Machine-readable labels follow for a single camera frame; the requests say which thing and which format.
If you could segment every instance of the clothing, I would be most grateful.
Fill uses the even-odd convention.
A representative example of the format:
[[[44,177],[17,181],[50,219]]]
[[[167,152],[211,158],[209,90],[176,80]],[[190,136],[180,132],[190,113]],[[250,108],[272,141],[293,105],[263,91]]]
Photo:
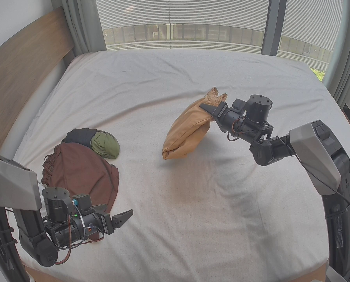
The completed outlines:
[[[91,148],[91,141],[96,132],[96,129],[73,129],[67,133],[67,136],[62,140],[62,142],[79,143],[85,145],[88,148]]]
[[[218,96],[218,90],[213,87],[205,97],[188,106],[172,124],[163,144],[163,159],[187,157],[206,135],[213,117],[200,108],[201,103],[218,106],[226,101],[227,94]]]
[[[97,131],[92,138],[91,148],[101,157],[116,159],[120,152],[119,142],[113,135],[103,131]]]
[[[92,204],[107,204],[110,212],[119,186],[119,170],[79,143],[61,143],[46,156],[42,183],[63,187],[70,196],[89,194]]]

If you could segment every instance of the white cloth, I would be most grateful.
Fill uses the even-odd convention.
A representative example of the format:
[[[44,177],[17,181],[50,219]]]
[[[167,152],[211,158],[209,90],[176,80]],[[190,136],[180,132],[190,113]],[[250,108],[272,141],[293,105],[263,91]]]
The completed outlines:
[[[162,159],[173,121],[213,86],[228,93],[229,106],[251,94],[269,97],[273,136],[321,119],[350,157],[350,126],[304,63],[212,50],[83,54],[14,159],[40,181],[44,157],[68,131],[106,130],[121,146],[111,160],[120,172],[111,214],[132,208],[134,215],[103,241],[72,251],[61,266],[43,268],[18,246],[24,263],[64,282],[278,281],[325,263],[322,200],[294,157],[258,166],[248,143],[227,141],[211,123],[187,158]]]

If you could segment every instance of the curtain fold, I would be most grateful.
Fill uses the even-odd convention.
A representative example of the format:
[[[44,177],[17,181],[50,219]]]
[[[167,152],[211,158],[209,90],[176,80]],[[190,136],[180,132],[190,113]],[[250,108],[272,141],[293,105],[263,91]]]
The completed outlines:
[[[323,83],[342,108],[350,88],[350,0],[343,0],[341,28]]]
[[[51,0],[55,9],[62,6],[75,43],[74,54],[106,50],[95,0]]]

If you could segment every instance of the green clothing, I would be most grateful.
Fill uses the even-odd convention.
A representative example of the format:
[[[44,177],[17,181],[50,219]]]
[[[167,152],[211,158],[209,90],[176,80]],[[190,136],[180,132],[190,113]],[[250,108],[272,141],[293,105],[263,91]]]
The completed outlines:
[[[120,152],[119,143],[113,135],[107,132],[96,132],[90,145],[93,151],[108,159],[116,159]]]

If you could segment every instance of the green curtain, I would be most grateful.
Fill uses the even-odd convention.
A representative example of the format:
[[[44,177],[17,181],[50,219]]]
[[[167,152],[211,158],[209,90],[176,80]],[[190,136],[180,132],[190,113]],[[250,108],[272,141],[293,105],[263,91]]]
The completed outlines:
[[[55,9],[62,6],[75,43],[74,54],[106,50],[95,0],[51,0]]]
[[[343,0],[341,27],[323,84],[342,108],[350,88],[350,0]]]

